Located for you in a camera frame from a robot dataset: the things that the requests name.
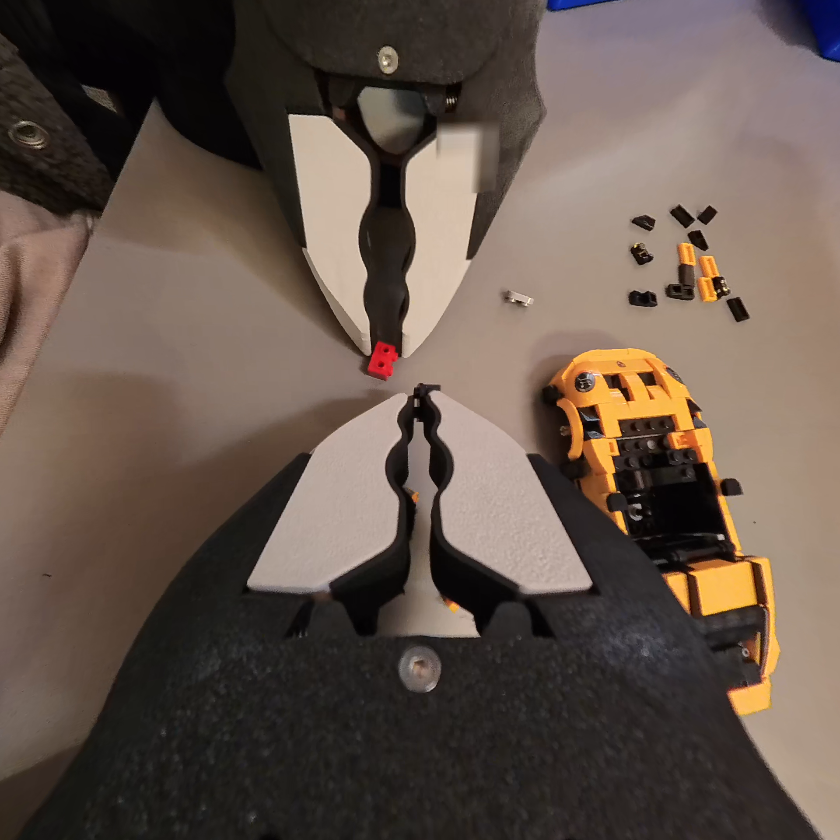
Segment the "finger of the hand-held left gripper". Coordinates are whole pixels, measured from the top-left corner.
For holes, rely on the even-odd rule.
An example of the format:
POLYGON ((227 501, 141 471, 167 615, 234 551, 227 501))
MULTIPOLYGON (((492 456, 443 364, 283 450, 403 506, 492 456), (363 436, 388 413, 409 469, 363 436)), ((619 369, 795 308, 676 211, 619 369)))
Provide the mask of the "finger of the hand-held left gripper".
POLYGON ((404 197, 415 237, 402 322, 402 356, 407 357, 437 326, 469 267, 476 136, 436 134, 406 164, 404 197))
POLYGON ((291 114, 289 128, 304 256, 340 326, 369 356, 368 269, 360 236, 371 205, 378 148, 358 126, 326 115, 291 114))

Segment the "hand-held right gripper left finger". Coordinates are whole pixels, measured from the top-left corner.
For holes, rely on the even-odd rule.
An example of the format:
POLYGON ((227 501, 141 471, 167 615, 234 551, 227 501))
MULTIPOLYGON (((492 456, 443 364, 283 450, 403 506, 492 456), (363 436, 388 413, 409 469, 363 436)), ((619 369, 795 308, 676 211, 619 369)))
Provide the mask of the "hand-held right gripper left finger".
POLYGON ((406 491, 414 398, 397 393, 305 458, 247 580, 250 592, 339 602, 361 635, 404 592, 416 504, 406 491))

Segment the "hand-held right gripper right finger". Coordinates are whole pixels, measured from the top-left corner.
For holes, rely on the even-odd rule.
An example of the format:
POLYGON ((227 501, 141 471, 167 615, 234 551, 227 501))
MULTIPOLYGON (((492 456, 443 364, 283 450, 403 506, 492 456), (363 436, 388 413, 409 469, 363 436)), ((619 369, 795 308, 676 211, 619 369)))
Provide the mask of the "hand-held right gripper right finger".
POLYGON ((479 634, 502 604, 592 591, 519 443, 441 392, 427 393, 427 441, 436 487, 430 571, 440 594, 472 615, 479 634))

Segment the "pile of small lego parts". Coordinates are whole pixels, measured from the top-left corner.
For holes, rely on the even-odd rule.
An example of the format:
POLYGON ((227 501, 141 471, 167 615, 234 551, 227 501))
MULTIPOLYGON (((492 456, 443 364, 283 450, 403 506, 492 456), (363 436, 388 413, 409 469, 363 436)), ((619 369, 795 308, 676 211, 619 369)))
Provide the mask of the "pile of small lego parts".
MULTIPOLYGON (((735 322, 750 320, 751 315, 743 300, 732 295, 732 289, 720 272, 702 230, 717 217, 718 209, 708 204, 694 214, 687 207, 677 204, 668 210, 668 215, 682 228, 686 240, 677 244, 676 279, 665 284, 665 297, 672 301, 699 300, 706 304, 724 301, 735 322)), ((645 233, 653 233, 657 219, 645 213, 631 217, 629 223, 645 233)), ((649 266, 654 261, 653 253, 644 242, 631 244, 628 252, 637 267, 649 266)), ((626 300, 633 308, 656 308, 658 293, 654 290, 630 290, 626 300)))

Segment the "orange lego car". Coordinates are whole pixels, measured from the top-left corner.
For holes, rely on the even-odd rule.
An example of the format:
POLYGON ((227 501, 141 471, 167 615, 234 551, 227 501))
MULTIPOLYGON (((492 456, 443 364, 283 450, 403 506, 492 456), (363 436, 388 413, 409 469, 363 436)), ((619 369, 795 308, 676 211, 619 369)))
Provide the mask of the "orange lego car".
POLYGON ((574 357, 542 389, 563 415, 561 471, 652 561, 706 639, 737 714, 770 709, 780 646, 770 561, 742 549, 703 412, 639 349, 574 357))

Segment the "black fleece jacket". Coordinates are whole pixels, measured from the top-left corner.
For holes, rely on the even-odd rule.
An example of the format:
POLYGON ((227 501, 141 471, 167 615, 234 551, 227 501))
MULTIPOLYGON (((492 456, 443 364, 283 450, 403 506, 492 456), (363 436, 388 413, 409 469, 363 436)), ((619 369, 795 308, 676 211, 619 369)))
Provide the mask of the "black fleece jacket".
POLYGON ((224 78, 229 1, 2 1, 2 191, 101 212, 157 102, 183 137, 259 170, 224 78))

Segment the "blue plastic bin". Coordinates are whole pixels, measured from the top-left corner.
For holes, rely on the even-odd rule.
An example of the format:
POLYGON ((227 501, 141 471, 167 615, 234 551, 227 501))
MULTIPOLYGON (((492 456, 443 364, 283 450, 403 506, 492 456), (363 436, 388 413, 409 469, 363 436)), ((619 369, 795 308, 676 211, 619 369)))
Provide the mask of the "blue plastic bin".
POLYGON ((768 65, 838 67, 838 2, 548 2, 565 34, 609 46, 768 65))

